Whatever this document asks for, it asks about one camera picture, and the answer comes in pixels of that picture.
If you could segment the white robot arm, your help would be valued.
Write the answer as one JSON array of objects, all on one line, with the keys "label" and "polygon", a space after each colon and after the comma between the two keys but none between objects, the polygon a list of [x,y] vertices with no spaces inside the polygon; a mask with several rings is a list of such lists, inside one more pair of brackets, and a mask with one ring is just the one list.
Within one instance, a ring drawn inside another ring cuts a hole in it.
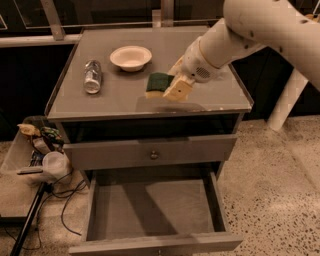
[{"label": "white robot arm", "polygon": [[234,60],[270,47],[320,87],[320,23],[298,12],[288,0],[225,0],[223,17],[199,36],[171,68],[174,77],[163,97],[187,98],[194,83],[220,75]]}]

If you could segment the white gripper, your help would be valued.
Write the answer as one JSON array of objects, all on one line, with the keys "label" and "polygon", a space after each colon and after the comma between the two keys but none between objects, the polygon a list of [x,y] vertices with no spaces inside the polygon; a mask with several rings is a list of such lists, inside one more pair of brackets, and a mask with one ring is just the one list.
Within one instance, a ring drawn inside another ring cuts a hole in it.
[{"label": "white gripper", "polygon": [[170,101],[186,101],[195,82],[206,83],[217,79],[220,69],[213,67],[203,57],[200,50],[200,37],[198,37],[167,74],[177,76],[165,90],[163,97]]}]

